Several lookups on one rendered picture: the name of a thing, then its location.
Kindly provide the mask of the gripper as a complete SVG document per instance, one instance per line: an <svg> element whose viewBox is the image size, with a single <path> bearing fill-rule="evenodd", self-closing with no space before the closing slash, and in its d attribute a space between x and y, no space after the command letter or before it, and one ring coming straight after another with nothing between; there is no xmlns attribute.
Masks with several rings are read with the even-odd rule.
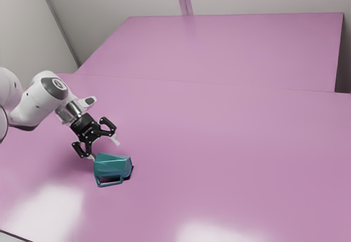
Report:
<svg viewBox="0 0 351 242"><path fill-rule="evenodd" d="M79 139L79 141L72 143L72 147L82 159L95 160L95 155L92 152L92 143L97 140L99 136L109 137L116 146L120 146L116 134L117 127L107 117L101 117L98 124L89 113L85 113L74 121L70 125L70 128ZM92 131L97 130L99 136L92 133Z"/></svg>

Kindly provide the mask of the teal faceted mug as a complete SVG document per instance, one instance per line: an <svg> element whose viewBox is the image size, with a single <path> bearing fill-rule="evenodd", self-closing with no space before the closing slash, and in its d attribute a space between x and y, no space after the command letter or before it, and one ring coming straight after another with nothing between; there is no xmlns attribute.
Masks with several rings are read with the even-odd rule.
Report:
<svg viewBox="0 0 351 242"><path fill-rule="evenodd" d="M129 156L98 153L94 163L94 178L99 188L122 184L133 170Z"/></svg>

